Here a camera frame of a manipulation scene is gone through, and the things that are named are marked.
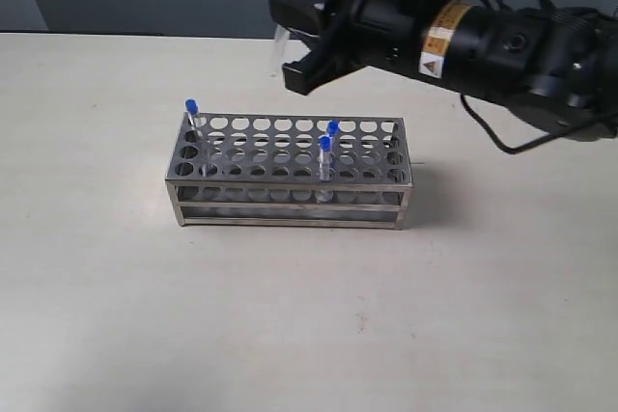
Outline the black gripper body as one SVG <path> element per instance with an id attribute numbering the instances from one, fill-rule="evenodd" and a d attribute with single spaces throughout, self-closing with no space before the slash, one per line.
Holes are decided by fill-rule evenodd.
<path id="1" fill-rule="evenodd" d="M 546 35 L 536 10 L 458 0 L 351 0 L 348 17 L 376 36 L 365 68 L 477 98 L 528 92 Z"/>

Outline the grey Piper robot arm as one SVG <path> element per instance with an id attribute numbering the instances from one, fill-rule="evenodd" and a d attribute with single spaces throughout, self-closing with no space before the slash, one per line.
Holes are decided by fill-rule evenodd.
<path id="1" fill-rule="evenodd" d="M 458 0 L 268 0 L 307 54 L 282 68 L 308 95 L 381 69 L 507 109 L 547 133 L 617 134 L 617 26 L 590 12 L 499 11 Z"/>

